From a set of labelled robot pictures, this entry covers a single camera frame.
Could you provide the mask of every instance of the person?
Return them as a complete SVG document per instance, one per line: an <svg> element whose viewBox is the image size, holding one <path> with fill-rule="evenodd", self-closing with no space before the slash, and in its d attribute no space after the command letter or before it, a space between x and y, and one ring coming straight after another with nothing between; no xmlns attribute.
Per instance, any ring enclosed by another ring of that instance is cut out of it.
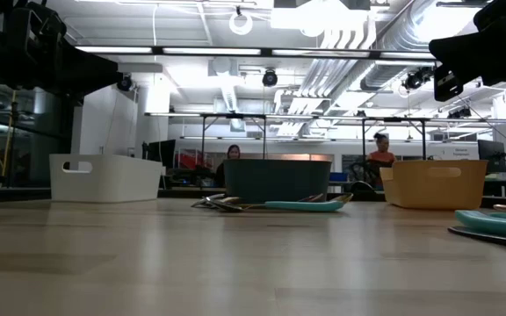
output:
<svg viewBox="0 0 506 316"><path fill-rule="evenodd" d="M381 133L376 133L374 134L374 139L376 140L376 147L378 147L378 150L370 153L366 157L366 160L389 164L394 163L395 155L387 151L390 148L390 140L387 136Z"/></svg>
<svg viewBox="0 0 506 316"><path fill-rule="evenodd" d="M232 145L228 148L228 152L226 153L226 159L239 159L242 156L242 151L239 146ZM226 175L224 174L224 163L221 163L220 166L216 169L216 178L214 179L216 184L221 187L226 187Z"/></svg>

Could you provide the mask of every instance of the yellow bin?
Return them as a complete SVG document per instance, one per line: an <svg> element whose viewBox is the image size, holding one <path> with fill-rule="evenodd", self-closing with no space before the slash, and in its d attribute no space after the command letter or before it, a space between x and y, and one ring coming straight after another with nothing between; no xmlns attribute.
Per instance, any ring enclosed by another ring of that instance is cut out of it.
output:
<svg viewBox="0 0 506 316"><path fill-rule="evenodd" d="M487 161L395 162L380 168L386 201L411 209L473 210L481 206Z"/></svg>

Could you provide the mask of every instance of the bin handle cutout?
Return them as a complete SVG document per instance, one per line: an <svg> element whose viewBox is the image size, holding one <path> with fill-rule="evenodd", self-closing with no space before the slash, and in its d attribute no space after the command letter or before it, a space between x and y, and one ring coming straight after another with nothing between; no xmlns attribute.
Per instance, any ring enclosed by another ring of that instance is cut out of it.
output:
<svg viewBox="0 0 506 316"><path fill-rule="evenodd" d="M427 176L432 177L459 177L462 176L460 168L429 168L427 169Z"/></svg>
<svg viewBox="0 0 506 316"><path fill-rule="evenodd" d="M93 164L90 162L76 162L78 167L77 170L66 169L66 164L71 166L72 163L73 162L64 162L61 165L61 171L67 174L89 174L93 171Z"/></svg>

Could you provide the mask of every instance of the desk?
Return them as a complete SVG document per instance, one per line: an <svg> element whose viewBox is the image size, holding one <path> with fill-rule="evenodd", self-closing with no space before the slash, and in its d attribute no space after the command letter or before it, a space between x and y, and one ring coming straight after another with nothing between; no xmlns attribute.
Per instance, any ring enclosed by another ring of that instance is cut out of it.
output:
<svg viewBox="0 0 506 316"><path fill-rule="evenodd" d="M500 197L501 188L505 189L504 196L506 197L506 181L486 179L485 185L483 186L483 195Z"/></svg>
<svg viewBox="0 0 506 316"><path fill-rule="evenodd" d="M330 187L340 187L341 188L341 193L344 193L344 185L345 184L349 184L350 182L348 181L329 181L329 186Z"/></svg>
<svg viewBox="0 0 506 316"><path fill-rule="evenodd" d="M506 247L453 212L195 201L0 204L0 315L506 315Z"/></svg>

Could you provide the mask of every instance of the security camera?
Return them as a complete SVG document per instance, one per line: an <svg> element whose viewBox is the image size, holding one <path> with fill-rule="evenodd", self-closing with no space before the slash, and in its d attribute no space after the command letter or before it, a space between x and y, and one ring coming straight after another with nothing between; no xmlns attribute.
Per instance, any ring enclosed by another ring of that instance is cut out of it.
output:
<svg viewBox="0 0 506 316"><path fill-rule="evenodd" d="M136 87L136 85L132 81L131 74L124 74L122 76L122 80L116 84L116 87L119 88L120 91L130 92Z"/></svg>
<svg viewBox="0 0 506 316"><path fill-rule="evenodd" d="M263 76L263 86L274 87L277 85L278 77L274 69L266 69Z"/></svg>

